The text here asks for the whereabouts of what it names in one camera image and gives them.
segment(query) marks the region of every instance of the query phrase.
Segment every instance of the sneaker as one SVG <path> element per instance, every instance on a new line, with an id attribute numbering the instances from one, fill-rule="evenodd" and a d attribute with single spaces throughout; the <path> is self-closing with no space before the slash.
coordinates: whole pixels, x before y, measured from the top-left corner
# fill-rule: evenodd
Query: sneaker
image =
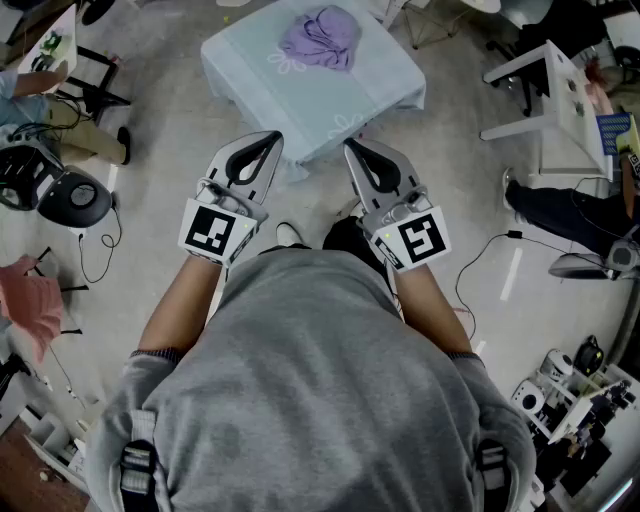
<path id="1" fill-rule="evenodd" d="M 502 173 L 502 204 L 507 210 L 513 210 L 513 206 L 507 201 L 507 187 L 512 181 L 516 181 L 513 174 L 513 167 L 507 167 L 504 173 Z"/>
<path id="2" fill-rule="evenodd" d="M 276 238 L 278 245 L 284 247 L 291 247 L 294 244 L 303 244 L 302 237 L 291 224 L 288 222 L 281 222 L 276 228 Z"/>
<path id="3" fill-rule="evenodd" d="M 118 136 L 116 138 L 118 139 L 118 142 L 122 144 L 126 149 L 124 162 L 122 162 L 121 165 L 127 165 L 131 160 L 131 134 L 129 133 L 129 130 L 127 130 L 124 126 L 121 126 L 118 130 Z"/>
<path id="4" fill-rule="evenodd" d="M 362 201 L 357 202 L 353 207 L 353 210 L 349 212 L 349 217 L 356 217 L 357 219 L 364 217 L 364 206 L 362 206 Z"/>
<path id="5" fill-rule="evenodd" d="M 7 363 L 11 363 L 12 366 L 15 366 L 16 373 L 18 372 L 26 373 L 28 377 L 31 377 L 31 372 L 29 371 L 29 368 L 27 368 L 27 365 L 25 364 L 24 360 L 18 354 L 11 354 L 9 356 L 9 359 L 7 360 Z"/>
<path id="6" fill-rule="evenodd" d="M 522 215 L 520 212 L 514 212 L 515 215 L 515 220 L 516 220 L 516 224 L 529 224 L 529 221 L 527 220 L 527 218 Z"/>
<path id="7" fill-rule="evenodd" d="M 354 197 L 345 204 L 336 214 L 336 222 L 344 220 L 347 217 L 357 217 L 358 219 L 364 217 L 364 208 L 362 207 L 360 198 Z"/>

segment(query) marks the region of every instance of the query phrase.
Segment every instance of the jeans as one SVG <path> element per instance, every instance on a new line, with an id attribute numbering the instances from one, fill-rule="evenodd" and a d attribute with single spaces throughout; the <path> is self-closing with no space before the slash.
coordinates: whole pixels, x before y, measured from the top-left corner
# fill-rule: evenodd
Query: jeans
<path id="1" fill-rule="evenodd" d="M 573 189 L 531 189 L 512 181 L 506 198 L 534 226 L 578 242 L 603 258 L 609 255 L 613 242 L 624 237 L 634 225 L 621 195 L 599 199 Z M 640 207 L 637 200 L 635 207 Z"/>
<path id="2" fill-rule="evenodd" d="M 369 265 L 387 281 L 387 270 L 384 264 L 380 262 L 371 250 L 371 247 L 369 247 L 369 242 L 364 237 L 362 229 L 356 225 L 356 220 L 356 217 L 347 217 L 346 219 L 336 222 L 324 239 L 322 249 L 325 251 L 345 251 L 351 253 L 363 263 Z M 302 244 L 293 244 L 289 247 L 278 245 L 260 254 L 266 254 L 279 249 L 309 249 L 309 247 Z"/>

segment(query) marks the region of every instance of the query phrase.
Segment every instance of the wire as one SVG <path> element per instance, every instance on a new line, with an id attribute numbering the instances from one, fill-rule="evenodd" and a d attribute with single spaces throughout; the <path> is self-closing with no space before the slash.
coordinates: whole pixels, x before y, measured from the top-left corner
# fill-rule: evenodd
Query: wire
<path id="1" fill-rule="evenodd" d="M 469 263 L 467 263 L 464 267 L 462 267 L 460 272 L 458 272 L 458 277 L 456 277 L 456 286 L 455 286 L 456 296 L 458 297 L 460 304 L 462 304 L 465 308 L 467 308 L 467 311 L 469 311 L 469 314 L 471 315 L 471 320 L 473 321 L 473 329 L 471 330 L 471 336 L 469 336 L 469 341 L 473 339 L 473 336 L 476 333 L 476 315 L 473 314 L 473 311 L 471 311 L 471 308 L 462 300 L 462 297 L 460 297 L 460 292 L 458 292 L 458 285 L 460 284 L 460 278 L 462 277 L 462 274 L 465 270 L 467 270 L 471 265 L 473 265 L 476 261 L 480 259 L 480 256 L 484 254 L 484 251 L 487 250 L 491 242 L 493 242 L 496 238 L 501 238 L 503 236 L 507 236 L 507 234 L 502 233 L 500 235 L 495 235 L 491 237 L 487 242 L 487 244 L 480 251 L 480 253 L 475 258 L 473 258 Z"/>
<path id="2" fill-rule="evenodd" d="M 579 258 L 581 260 L 585 260 L 587 262 L 589 262 L 592 265 L 596 265 L 600 268 L 602 268 L 603 270 L 609 270 L 608 267 L 601 265 L 599 263 L 596 263 L 594 261 L 591 261 L 588 258 L 585 258 L 584 256 L 581 256 L 579 254 L 573 254 L 573 253 L 569 253 L 563 249 L 558 249 L 557 247 L 554 247 L 553 245 L 549 245 L 549 244 L 545 244 L 544 242 L 540 242 L 539 240 L 533 240 L 532 238 L 527 238 L 522 236 L 522 232 L 521 231 L 509 231 L 508 233 L 500 233 L 499 235 L 495 235 L 493 237 L 491 237 L 489 239 L 489 241 L 486 243 L 486 245 L 482 248 L 482 250 L 480 251 L 480 253 L 473 258 L 469 263 L 467 263 L 464 267 L 462 267 L 462 269 L 460 270 L 460 272 L 458 272 L 458 277 L 456 277 L 456 285 L 455 285 L 455 292 L 456 292 L 456 296 L 458 297 L 458 300 L 460 301 L 460 304 L 462 304 L 465 308 L 467 308 L 467 311 L 469 312 L 469 314 L 471 315 L 471 320 L 473 321 L 473 329 L 471 330 L 471 335 L 469 336 L 469 340 L 473 339 L 473 336 L 476 333 L 476 327 L 477 327 L 477 323 L 476 323 L 476 316 L 473 314 L 473 311 L 471 310 L 471 308 L 462 300 L 462 297 L 460 297 L 460 292 L 458 291 L 458 285 L 460 284 L 460 278 L 462 277 L 462 274 L 464 273 L 465 270 L 467 270 L 471 265 L 473 265 L 476 261 L 478 261 L 480 259 L 480 257 L 484 254 L 484 252 L 487 250 L 487 248 L 489 247 L 489 245 L 491 245 L 491 242 L 493 242 L 496 238 L 502 238 L 502 237 L 507 237 L 507 238 L 513 238 L 515 240 L 526 240 L 527 242 L 533 242 L 534 244 L 539 244 L 539 245 L 543 245 L 544 247 L 548 247 L 549 249 L 553 249 L 554 251 L 558 251 L 562 254 L 571 254 L 572 256 Z"/>
<path id="3" fill-rule="evenodd" d="M 60 364 L 60 360 L 58 359 L 58 356 L 56 355 L 55 351 L 53 350 L 53 345 L 50 345 L 49 348 L 51 349 L 51 353 L 53 354 L 53 357 L 56 358 L 56 363 L 58 363 L 58 366 L 62 370 L 62 373 L 64 373 L 64 376 L 66 377 L 67 382 L 69 383 L 69 389 L 72 390 L 73 386 L 71 385 L 71 379 L 69 378 L 69 375 L 67 374 L 67 372 L 64 370 L 64 367 Z M 84 405 L 84 402 L 82 401 L 82 398 L 80 398 L 78 395 L 76 395 L 75 398 L 78 399 L 78 401 L 80 402 L 80 405 L 82 406 L 82 408 L 86 410 L 87 406 Z"/>
<path id="4" fill-rule="evenodd" d="M 48 131 L 61 131 L 61 130 L 73 130 L 80 123 L 91 121 L 91 117 L 82 113 L 82 109 L 80 108 L 80 104 L 75 99 L 67 99 L 68 101 L 73 102 L 74 106 L 70 105 L 65 100 L 59 100 L 61 103 L 65 103 L 70 109 L 72 109 L 76 113 L 76 119 L 71 124 L 64 125 L 52 125 L 48 123 L 25 123 L 21 126 L 18 126 L 12 134 L 12 137 L 15 138 L 17 135 L 25 134 L 29 136 L 38 136 L 41 133 L 45 133 Z M 62 142 L 62 134 L 54 133 L 54 137 L 58 142 Z"/>
<path id="5" fill-rule="evenodd" d="M 94 279 L 91 280 L 89 279 L 89 277 L 87 276 L 87 273 L 84 271 L 84 253 L 82 250 L 82 239 L 83 236 L 80 235 L 78 237 L 78 248 L 80 249 L 80 268 L 82 269 L 82 275 L 84 275 L 84 278 L 87 280 L 87 282 L 89 284 L 94 284 L 97 283 L 98 281 L 101 281 L 102 278 L 107 275 L 107 271 L 109 270 L 109 264 L 111 263 L 111 258 L 113 256 L 113 251 L 116 247 L 118 247 L 118 245 L 120 244 L 120 241 L 122 240 L 122 224 L 120 223 L 120 215 L 118 215 L 118 210 L 116 209 L 115 206 L 112 206 L 111 209 L 114 211 L 114 213 L 116 214 L 116 221 L 118 222 L 118 241 L 114 241 L 113 237 L 110 234 L 104 234 L 100 237 L 100 241 L 102 242 L 102 245 L 104 245 L 107 249 L 111 249 L 111 252 L 109 253 L 109 259 L 107 260 L 107 266 L 104 269 L 104 272 L 102 273 L 102 275 L 98 278 L 98 279 Z"/>

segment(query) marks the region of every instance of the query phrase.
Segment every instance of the hand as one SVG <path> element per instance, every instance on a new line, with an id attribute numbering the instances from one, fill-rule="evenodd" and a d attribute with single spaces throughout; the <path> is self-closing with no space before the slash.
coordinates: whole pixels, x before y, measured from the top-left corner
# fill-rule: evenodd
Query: hand
<path id="1" fill-rule="evenodd" d="M 66 60 L 63 60 L 58 69 L 56 69 L 56 75 L 58 75 L 58 82 L 64 82 L 64 80 L 69 75 L 69 63 Z"/>

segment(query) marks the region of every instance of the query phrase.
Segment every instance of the pink cloth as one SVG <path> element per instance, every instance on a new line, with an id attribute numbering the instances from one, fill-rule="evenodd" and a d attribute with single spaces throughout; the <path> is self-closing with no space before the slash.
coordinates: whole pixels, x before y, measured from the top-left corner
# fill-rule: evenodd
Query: pink cloth
<path id="1" fill-rule="evenodd" d="M 25 255 L 0 267 L 0 302 L 2 316 L 33 339 L 33 353 L 40 363 L 49 344 L 60 336 L 62 294 L 55 279 L 25 276 L 37 264 L 37 259 Z"/>

